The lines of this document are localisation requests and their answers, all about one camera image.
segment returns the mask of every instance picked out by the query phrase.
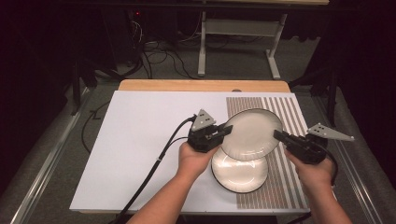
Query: gray floor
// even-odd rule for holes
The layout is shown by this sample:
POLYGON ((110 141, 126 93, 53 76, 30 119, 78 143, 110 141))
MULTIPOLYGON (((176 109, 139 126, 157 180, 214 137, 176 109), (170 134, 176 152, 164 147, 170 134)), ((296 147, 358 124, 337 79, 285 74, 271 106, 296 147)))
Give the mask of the gray floor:
MULTIPOLYGON (((206 76, 207 79, 267 79, 270 80, 270 70, 264 60, 263 51, 269 46, 269 39, 260 39, 253 42, 252 37, 234 36, 226 46, 224 39, 210 39, 207 49, 206 76)), ((310 60, 318 41, 300 43, 297 39, 282 40, 276 52, 276 62, 283 80, 291 81, 301 76, 310 60)), ((164 44, 155 48, 153 43, 147 46, 148 59, 151 62, 151 71, 154 78, 185 79, 186 71, 196 77, 198 62, 198 46, 189 41, 179 44, 177 48, 164 44)), ((120 72, 127 67, 120 64, 120 72)), ((129 78, 147 78, 148 72, 142 68, 129 78)), ((67 136, 62 156, 56 169, 49 174, 50 180, 42 194, 37 195, 38 201, 31 204, 31 213, 27 214, 25 223, 107 223, 114 215, 87 215, 71 212, 68 207, 73 198, 78 181, 82 175, 85 163, 89 158, 88 152, 81 143, 81 130, 90 110, 98 108, 111 99, 118 83, 108 78, 99 78, 99 85, 86 94, 86 104, 81 108, 79 118, 72 132, 67 136)), ((298 87, 292 91, 303 110, 308 127, 321 122, 328 124, 324 116, 326 98, 311 97, 309 87, 298 87)), ((42 135, 35 147, 27 156, 21 169, 9 185, 6 193, 0 200, 0 223, 10 223, 17 212, 26 193, 35 182, 35 178, 46 158, 59 144, 64 136, 64 130, 69 127, 72 111, 71 101, 64 111, 53 121, 51 126, 42 135)), ((98 112, 103 118, 106 107, 98 112)), ((88 122, 84 139, 87 146, 92 148, 96 135, 100 129, 102 119, 92 119, 88 122)), ((340 163, 340 174, 337 178, 335 195, 344 206, 354 223, 396 223, 396 216, 392 208, 396 207, 396 196, 393 187, 379 168, 370 149, 365 144, 359 129, 350 116, 347 103, 342 93, 338 91, 335 110, 336 129, 340 132, 355 136, 353 143, 331 141, 331 150, 340 163)), ((278 223, 286 223, 295 217, 278 217, 278 223)))

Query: wooden edge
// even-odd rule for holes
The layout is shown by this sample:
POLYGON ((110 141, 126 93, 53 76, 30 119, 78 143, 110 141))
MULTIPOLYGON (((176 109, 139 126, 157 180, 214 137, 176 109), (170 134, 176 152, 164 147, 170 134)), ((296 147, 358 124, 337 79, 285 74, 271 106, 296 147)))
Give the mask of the wooden edge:
POLYGON ((125 79, 119 91, 267 91, 290 92, 281 80, 125 79))

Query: white plate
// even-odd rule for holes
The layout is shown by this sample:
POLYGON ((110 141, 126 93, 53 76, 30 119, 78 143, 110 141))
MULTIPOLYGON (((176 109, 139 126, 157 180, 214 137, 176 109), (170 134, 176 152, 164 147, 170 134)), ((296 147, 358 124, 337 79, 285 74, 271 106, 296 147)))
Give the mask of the white plate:
POLYGON ((249 193, 265 182, 268 163, 265 157, 255 161, 237 161, 219 149, 212 158, 212 172, 224 188, 236 193, 249 193))
POLYGON ((279 144, 274 130, 282 131, 282 122, 273 112, 249 109, 232 116, 225 126, 233 125, 221 145, 224 152, 238 161, 254 161, 270 153, 279 144))

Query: table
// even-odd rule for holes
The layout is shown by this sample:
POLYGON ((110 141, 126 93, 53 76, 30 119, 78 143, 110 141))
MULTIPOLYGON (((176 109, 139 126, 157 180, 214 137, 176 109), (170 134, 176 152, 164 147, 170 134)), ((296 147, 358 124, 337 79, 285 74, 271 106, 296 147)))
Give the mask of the table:
MULTIPOLYGON (((149 173, 169 136, 183 119, 203 106, 220 124, 227 120, 226 108, 231 116, 231 111, 237 113, 243 105, 257 107, 254 104, 259 102, 282 118, 286 131, 305 134, 307 128, 300 107, 284 81, 122 81, 113 95, 70 209, 85 213, 118 213, 149 173), (231 92, 235 89, 243 92, 231 92)), ((186 136, 189 128, 180 129, 175 138, 186 136)), ((143 206, 174 175, 177 148, 168 149, 129 213, 143 206)), ((228 191, 215 180, 210 168, 206 169, 191 188, 181 213, 273 216, 308 212, 300 181, 283 149, 283 145, 279 145, 267 155, 269 164, 273 164, 269 177, 262 189, 248 194, 228 191)))
MULTIPOLYGON (((207 2, 235 2, 235 3, 256 3, 256 4, 281 4, 281 5, 311 5, 322 6, 328 5, 328 0, 208 0, 207 2)), ((270 49, 265 51, 265 55, 270 65, 273 79, 280 79, 280 74, 276 66, 274 58, 277 45, 282 35, 283 27, 287 14, 282 14, 279 21, 242 21, 242 20, 218 20, 208 19, 206 12, 202 12, 201 22, 201 47, 198 60, 198 76, 205 75, 206 65, 206 48, 205 40, 206 34, 215 35, 255 35, 255 36, 269 36, 273 38, 273 44, 270 49)))

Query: white tabletop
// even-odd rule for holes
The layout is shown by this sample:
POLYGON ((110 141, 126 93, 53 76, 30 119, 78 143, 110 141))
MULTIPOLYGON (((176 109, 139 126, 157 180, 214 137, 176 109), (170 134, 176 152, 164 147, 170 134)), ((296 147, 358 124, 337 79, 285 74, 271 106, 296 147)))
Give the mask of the white tabletop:
MULTIPOLYGON (((259 97, 264 107, 273 106, 274 112, 284 120, 299 120, 298 125, 285 124, 284 130, 294 134, 305 133, 306 124, 293 93, 115 91, 70 209, 88 213, 118 213, 139 188, 179 123, 197 114, 200 109, 209 113, 217 124, 226 122, 230 112, 227 111, 229 102, 226 99, 230 97, 259 97), (282 104, 290 106, 282 109, 282 104)), ((190 126, 190 123, 186 124, 176 138, 187 136, 190 126)), ((141 208, 175 174, 180 144, 181 141, 176 142, 168 149, 156 173, 131 206, 130 213, 141 208)), ((283 146, 280 145, 274 152, 274 160, 282 165, 276 165, 272 169, 281 174, 277 182, 282 186, 277 186, 276 189, 267 186, 264 194, 269 196, 260 196, 259 192, 250 195, 230 192, 216 181, 208 167, 191 188, 182 213, 306 213, 309 208, 301 184, 281 150, 283 146), (269 203, 277 190, 279 195, 285 197, 284 205, 269 203), (254 197, 258 202, 261 198, 259 203, 263 207, 252 205, 251 202, 244 204, 249 201, 248 197, 254 197)))

